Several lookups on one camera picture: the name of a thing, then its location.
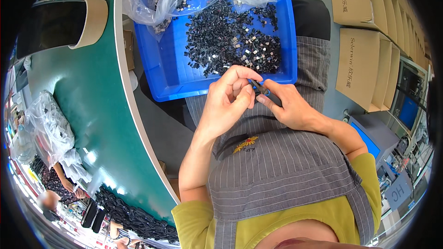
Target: yellow-green shirt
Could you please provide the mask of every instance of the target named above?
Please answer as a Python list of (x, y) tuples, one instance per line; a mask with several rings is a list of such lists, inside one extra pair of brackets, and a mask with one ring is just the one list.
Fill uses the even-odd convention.
[[(375, 231), (380, 226), (381, 198), (375, 159), (365, 153), (351, 161), (362, 178), (362, 186), (372, 208)], [(212, 249), (215, 224), (213, 207), (208, 202), (189, 201), (172, 210), (182, 248)], [(254, 248), (260, 240), (274, 230), (303, 219), (315, 219), (329, 225), (341, 243), (360, 244), (357, 225), (346, 196), (328, 199), (305, 206), (294, 207), (237, 222), (235, 248)]]

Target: woman's left hand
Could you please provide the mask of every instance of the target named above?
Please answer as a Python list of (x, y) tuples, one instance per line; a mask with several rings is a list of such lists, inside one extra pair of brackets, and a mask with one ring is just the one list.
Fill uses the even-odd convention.
[(218, 81), (209, 86), (196, 132), (205, 139), (215, 140), (228, 131), (247, 108), (254, 107), (255, 92), (248, 79), (263, 81), (252, 69), (233, 65)]
[(75, 194), (75, 197), (77, 197), (78, 199), (82, 199), (82, 198), (85, 198), (85, 197), (86, 197), (85, 192), (84, 192), (81, 188), (78, 188), (78, 189), (74, 192), (74, 194)]

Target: wrist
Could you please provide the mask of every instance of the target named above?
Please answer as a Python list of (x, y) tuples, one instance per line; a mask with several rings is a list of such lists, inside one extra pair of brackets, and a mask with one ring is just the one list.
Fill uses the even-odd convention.
[(317, 113), (317, 115), (313, 116), (313, 118), (311, 118), (308, 123), (309, 131), (319, 133), (324, 136), (329, 136), (332, 128), (332, 119), (321, 113)]
[(212, 137), (209, 133), (207, 133), (207, 131), (197, 126), (197, 129), (194, 132), (194, 136), (192, 137), (191, 144), (198, 147), (212, 147), (215, 140), (216, 137)]

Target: yellow flower embroidery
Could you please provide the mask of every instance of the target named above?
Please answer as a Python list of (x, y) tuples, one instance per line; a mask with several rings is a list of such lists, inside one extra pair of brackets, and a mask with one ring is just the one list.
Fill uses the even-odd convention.
[(245, 146), (251, 145), (255, 143), (255, 140), (258, 139), (258, 136), (253, 136), (250, 137), (248, 139), (246, 139), (245, 141), (243, 141), (241, 144), (237, 145), (237, 147), (234, 149), (233, 154), (239, 152), (241, 149), (243, 149)]

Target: hand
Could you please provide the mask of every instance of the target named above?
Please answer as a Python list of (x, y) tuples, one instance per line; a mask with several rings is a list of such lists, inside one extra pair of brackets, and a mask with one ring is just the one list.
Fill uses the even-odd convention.
[(254, 107), (255, 92), (248, 79), (263, 81), (252, 69), (233, 65), (209, 86), (196, 133), (207, 140), (215, 140), (228, 131), (247, 108)]
[(74, 192), (74, 194), (75, 194), (75, 197), (77, 197), (78, 199), (82, 199), (82, 198), (85, 198), (85, 197), (86, 197), (85, 192), (84, 192), (81, 188), (78, 188), (78, 189)]
[(74, 192), (74, 187), (73, 187), (73, 185), (71, 184), (71, 182), (68, 181), (68, 179), (64, 178), (64, 179), (61, 179), (60, 181), (62, 182), (63, 187), (64, 187), (67, 191), (69, 191), (69, 192)]
[(257, 101), (268, 107), (278, 121), (289, 128), (319, 132), (319, 126), (326, 123), (324, 116), (303, 99), (294, 85), (280, 85), (268, 79), (263, 86), (280, 98), (283, 108), (264, 95), (257, 96)]

